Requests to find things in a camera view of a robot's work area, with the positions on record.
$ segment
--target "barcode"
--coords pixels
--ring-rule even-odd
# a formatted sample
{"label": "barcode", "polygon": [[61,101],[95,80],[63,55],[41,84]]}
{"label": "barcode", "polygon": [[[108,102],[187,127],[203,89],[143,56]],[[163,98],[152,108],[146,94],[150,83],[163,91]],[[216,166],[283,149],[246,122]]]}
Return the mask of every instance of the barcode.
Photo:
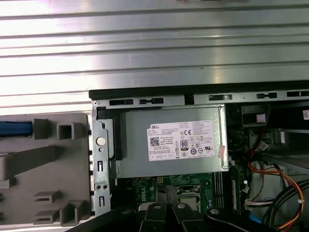
{"label": "barcode", "polygon": [[150,138],[150,146],[160,146],[159,137]]}
{"label": "barcode", "polygon": [[303,115],[304,115],[304,120],[309,120],[309,110],[304,110]]}

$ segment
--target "metal panel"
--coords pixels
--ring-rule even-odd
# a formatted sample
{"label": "metal panel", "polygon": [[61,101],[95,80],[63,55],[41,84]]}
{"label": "metal panel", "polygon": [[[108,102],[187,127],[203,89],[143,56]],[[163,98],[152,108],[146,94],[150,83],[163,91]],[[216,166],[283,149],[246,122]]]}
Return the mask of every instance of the metal panel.
{"label": "metal panel", "polygon": [[210,120],[213,122],[215,154],[219,145],[226,147],[225,107],[164,107],[163,110],[136,111],[126,114],[125,158],[119,161],[119,178],[222,172],[228,170],[227,151],[218,157],[149,161],[146,132],[151,124]]}
{"label": "metal panel", "polygon": [[90,89],[309,80],[307,0],[4,0],[0,17],[1,115],[91,110]]}
{"label": "metal panel", "polygon": [[279,156],[274,154],[263,154],[260,156],[261,160],[270,163],[275,163],[286,168],[298,171],[300,173],[309,174],[309,161],[303,159],[296,159],[293,157]]}
{"label": "metal panel", "polygon": [[[269,93],[276,93],[275,98],[269,98]],[[257,95],[265,94],[264,98],[258,98]],[[211,100],[212,97],[215,96],[228,96],[226,100]],[[246,103],[246,102],[275,102],[275,101],[296,101],[296,100],[308,100],[309,96],[295,96],[288,97],[287,91],[266,91],[266,92],[240,92],[240,93],[220,93],[220,94],[196,94],[194,96],[195,105],[199,104],[226,104],[226,103]],[[300,102],[298,105],[308,105],[309,103]]]}
{"label": "metal panel", "polygon": [[93,109],[92,112],[92,125],[95,130],[93,132],[93,138],[97,141],[98,138],[104,140],[103,144],[98,142],[92,142],[93,144],[93,164],[94,164],[94,201],[93,207],[96,212],[96,216],[109,212],[111,210],[111,192],[109,183],[109,141],[108,132],[102,128],[102,124],[106,123],[106,120],[96,120],[97,110]]}

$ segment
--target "black wire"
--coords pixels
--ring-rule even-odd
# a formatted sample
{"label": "black wire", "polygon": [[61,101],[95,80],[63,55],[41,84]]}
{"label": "black wire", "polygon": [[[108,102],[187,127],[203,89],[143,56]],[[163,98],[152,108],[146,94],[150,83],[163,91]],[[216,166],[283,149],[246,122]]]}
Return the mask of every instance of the black wire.
{"label": "black wire", "polygon": [[[299,185],[299,187],[302,189],[302,187],[307,183],[309,182],[309,180],[302,180],[302,181],[299,181],[297,182],[297,184]],[[262,218],[262,222],[266,225],[269,225],[269,216],[270,216],[270,212],[273,210],[273,208],[276,208],[276,204],[277,204],[277,201],[282,199],[282,198],[285,198],[285,194],[287,196],[287,194],[290,194],[291,192],[295,192],[296,194],[296,190],[293,186],[289,186],[287,188],[285,188],[283,191],[281,191],[277,197],[275,198],[273,204],[271,205],[270,208],[268,208],[268,210],[264,213],[263,215],[263,218]]]}
{"label": "black wire", "polygon": [[258,194],[252,199],[252,201],[254,201],[256,198],[258,198],[258,196],[261,195],[261,193],[262,193],[262,191],[263,191],[263,188],[264,188],[264,175],[262,175],[262,185],[261,185],[260,191],[259,191]]}
{"label": "black wire", "polygon": [[[299,182],[297,182],[297,184],[299,185],[301,190],[306,190],[307,188],[309,188],[309,180],[299,181]],[[298,194],[298,192],[296,191],[296,189],[293,186],[289,186],[285,190],[283,190],[280,194],[278,194],[278,196],[274,200],[273,204],[265,212],[265,214],[262,218],[262,221],[264,222],[265,219],[267,219],[266,224],[270,227],[274,227],[275,217],[276,217],[276,214],[277,214],[279,208],[287,200],[289,200],[291,197],[295,196],[296,194]]]}
{"label": "black wire", "polygon": [[252,150],[252,152],[255,152],[257,147],[260,145],[260,142],[262,141],[262,137],[264,135],[264,132],[265,132],[265,128],[262,128],[259,135],[257,136],[257,140],[256,140],[255,144],[250,149],[250,150]]}
{"label": "black wire", "polygon": [[284,181],[283,177],[281,177],[281,179],[280,179],[280,186],[281,186],[282,190],[287,188],[287,186],[285,185],[285,181]]}
{"label": "black wire", "polygon": [[249,208],[265,208],[265,207],[269,207],[271,204],[263,204],[263,205],[252,205],[249,204],[248,207]]}
{"label": "black wire", "polygon": [[[303,187],[301,188],[301,190],[306,190],[306,189],[308,189],[308,188],[309,188],[309,183],[306,184],[305,186],[303,186]],[[270,227],[274,227],[275,217],[276,217],[276,214],[277,214],[279,208],[280,208],[287,200],[289,200],[290,198],[292,198],[292,197],[295,196],[296,194],[298,194],[298,192],[296,192],[296,191],[295,191],[295,192],[292,192],[291,194],[289,194],[285,199],[281,200],[281,202],[278,204],[278,206],[277,206],[276,208],[274,208],[274,209],[271,211],[270,216],[269,216],[269,218],[270,218],[270,220],[269,220],[269,226],[270,226]],[[297,216],[297,214],[298,214],[298,212],[300,212],[300,210],[301,210],[301,203],[299,204],[298,210],[297,210],[297,212],[296,212],[296,214],[295,214],[294,217]]]}

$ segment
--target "yellow wire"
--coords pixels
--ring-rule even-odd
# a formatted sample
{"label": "yellow wire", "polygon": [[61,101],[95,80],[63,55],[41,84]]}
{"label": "yellow wire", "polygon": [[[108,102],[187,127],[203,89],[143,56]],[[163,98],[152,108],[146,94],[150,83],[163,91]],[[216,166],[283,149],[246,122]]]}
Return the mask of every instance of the yellow wire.
{"label": "yellow wire", "polygon": [[[296,190],[298,191],[298,193],[300,195],[300,200],[302,201],[300,212],[302,212],[304,210],[304,200],[305,200],[304,194],[303,194],[302,190],[300,189],[300,187],[298,186],[298,184],[291,177],[284,174],[283,172],[278,172],[278,171],[263,171],[263,170],[256,169],[254,167],[252,167],[251,170],[253,170],[256,173],[260,173],[260,174],[280,174],[283,178],[289,179],[294,184]],[[283,229],[283,228],[289,226],[291,223],[295,222],[299,218],[299,216],[300,216],[300,213],[298,213],[295,218],[289,220],[288,222],[286,222],[283,225],[281,225],[280,227],[278,227],[278,229]]]}

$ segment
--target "sticker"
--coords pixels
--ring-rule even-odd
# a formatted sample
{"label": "sticker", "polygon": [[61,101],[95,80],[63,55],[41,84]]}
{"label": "sticker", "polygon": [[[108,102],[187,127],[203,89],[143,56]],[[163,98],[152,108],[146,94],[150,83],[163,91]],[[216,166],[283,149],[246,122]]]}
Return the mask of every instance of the sticker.
{"label": "sticker", "polygon": [[237,211],[236,181],[232,179],[233,209]]}
{"label": "sticker", "polygon": [[284,131],[280,131],[280,139],[281,139],[281,143],[284,144],[285,143],[285,132]]}
{"label": "sticker", "polygon": [[152,124],[147,138],[149,161],[215,156],[211,121]]}
{"label": "sticker", "polygon": [[250,187],[247,185],[242,191],[245,192],[245,193],[248,193],[249,189],[250,189]]}
{"label": "sticker", "polygon": [[309,110],[303,110],[304,120],[309,120]]}
{"label": "sticker", "polygon": [[256,115],[256,122],[257,123],[266,123],[266,115]]}
{"label": "sticker", "polygon": [[225,152],[225,146],[224,145],[220,145],[219,146],[218,157],[222,159],[224,157],[224,152]]}
{"label": "sticker", "polygon": [[268,145],[265,142],[261,141],[259,146],[257,146],[257,148],[259,148],[262,151],[265,151],[268,148]]}

